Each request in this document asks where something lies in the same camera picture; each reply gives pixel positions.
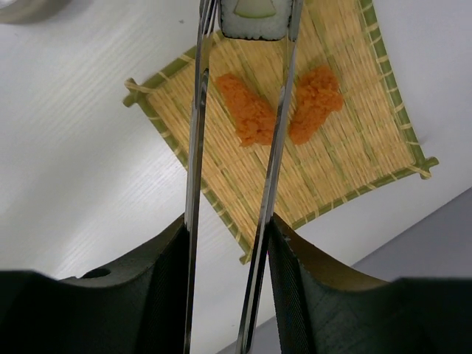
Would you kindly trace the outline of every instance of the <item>gray floor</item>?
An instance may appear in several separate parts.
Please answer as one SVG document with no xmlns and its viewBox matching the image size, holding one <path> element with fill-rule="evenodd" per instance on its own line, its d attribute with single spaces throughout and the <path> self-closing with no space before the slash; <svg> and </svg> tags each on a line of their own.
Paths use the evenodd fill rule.
<svg viewBox="0 0 472 354">
<path fill-rule="evenodd" d="M 472 189 L 354 265 L 384 280 L 472 277 Z M 218 354 L 234 354 L 235 344 Z M 275 318 L 258 327 L 254 354 L 280 354 Z"/>
</svg>

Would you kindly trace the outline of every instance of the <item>orange fish roe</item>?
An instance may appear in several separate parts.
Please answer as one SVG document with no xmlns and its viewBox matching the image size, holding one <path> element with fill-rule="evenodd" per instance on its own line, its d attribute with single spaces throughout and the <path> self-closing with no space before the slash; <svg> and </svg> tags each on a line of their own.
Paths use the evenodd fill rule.
<svg viewBox="0 0 472 354">
<path fill-rule="evenodd" d="M 216 79 L 229 113 L 235 118 L 236 135 L 241 146 L 254 143 L 270 145 L 274 134 L 275 113 L 266 100 L 252 92 L 233 74 Z"/>
<path fill-rule="evenodd" d="M 306 143 L 332 111 L 340 111 L 343 97 L 329 66 L 323 65 L 304 75 L 296 88 L 297 108 L 288 135 L 295 145 Z"/>
</svg>

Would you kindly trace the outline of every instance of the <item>green sushi filling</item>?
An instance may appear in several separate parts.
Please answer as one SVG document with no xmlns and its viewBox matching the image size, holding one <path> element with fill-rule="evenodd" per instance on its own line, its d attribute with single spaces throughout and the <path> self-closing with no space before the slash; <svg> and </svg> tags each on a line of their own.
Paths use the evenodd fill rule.
<svg viewBox="0 0 472 354">
<path fill-rule="evenodd" d="M 235 8 L 235 15 L 244 18 L 267 18 L 276 13 L 272 0 L 239 0 Z"/>
</svg>

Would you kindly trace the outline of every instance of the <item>bamboo tray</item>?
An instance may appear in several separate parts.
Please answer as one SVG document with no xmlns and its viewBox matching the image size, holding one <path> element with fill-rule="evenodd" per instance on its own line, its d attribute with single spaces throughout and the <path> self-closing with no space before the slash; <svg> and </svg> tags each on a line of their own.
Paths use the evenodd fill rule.
<svg viewBox="0 0 472 354">
<path fill-rule="evenodd" d="M 217 76 L 232 72 L 277 107 L 282 42 L 227 40 L 218 33 L 210 59 L 202 192 L 250 260 L 270 147 L 242 148 Z M 187 167 L 195 48 L 137 85 L 129 79 L 129 107 L 138 103 Z M 296 71 L 327 64 L 344 95 L 309 143 L 287 139 L 276 212 L 294 229 L 370 190 L 419 173 L 431 177 L 406 113 L 385 50 L 372 0 L 305 0 Z M 292 100 L 291 114 L 295 105 Z"/>
</svg>

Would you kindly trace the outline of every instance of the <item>white table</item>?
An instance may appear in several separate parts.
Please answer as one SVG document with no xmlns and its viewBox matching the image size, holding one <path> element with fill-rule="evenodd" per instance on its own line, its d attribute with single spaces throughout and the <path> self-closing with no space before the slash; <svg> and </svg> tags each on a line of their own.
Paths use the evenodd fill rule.
<svg viewBox="0 0 472 354">
<path fill-rule="evenodd" d="M 300 234 L 353 264 L 472 186 L 472 2 L 377 0 L 400 90 L 427 156 L 412 176 Z M 72 0 L 58 16 L 0 25 L 0 268 L 82 275 L 184 210 L 185 172 L 123 82 L 195 43 L 197 0 Z M 202 199 L 192 353 L 237 336 L 249 267 Z M 259 319 L 274 315 L 267 274 Z"/>
</svg>

